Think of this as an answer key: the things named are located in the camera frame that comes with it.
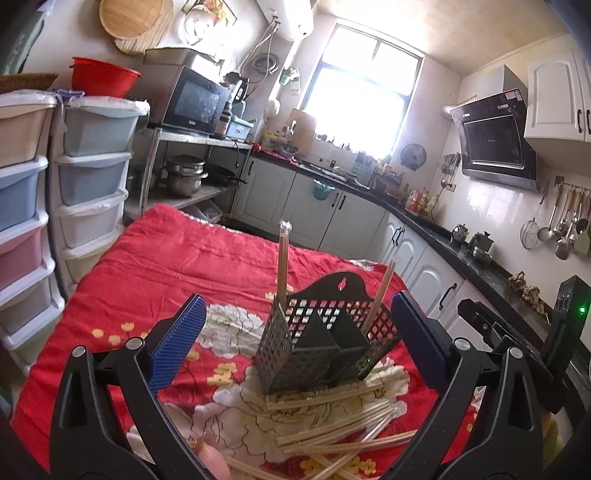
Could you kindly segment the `operator hand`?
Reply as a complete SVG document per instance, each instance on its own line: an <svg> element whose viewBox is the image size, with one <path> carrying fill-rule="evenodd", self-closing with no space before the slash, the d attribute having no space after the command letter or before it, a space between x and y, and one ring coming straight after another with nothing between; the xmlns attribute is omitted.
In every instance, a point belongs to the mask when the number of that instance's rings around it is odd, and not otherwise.
<svg viewBox="0 0 591 480"><path fill-rule="evenodd" d="M224 457L211 445L202 443L198 448L197 458L214 475L216 480L230 480L230 470Z"/></svg>

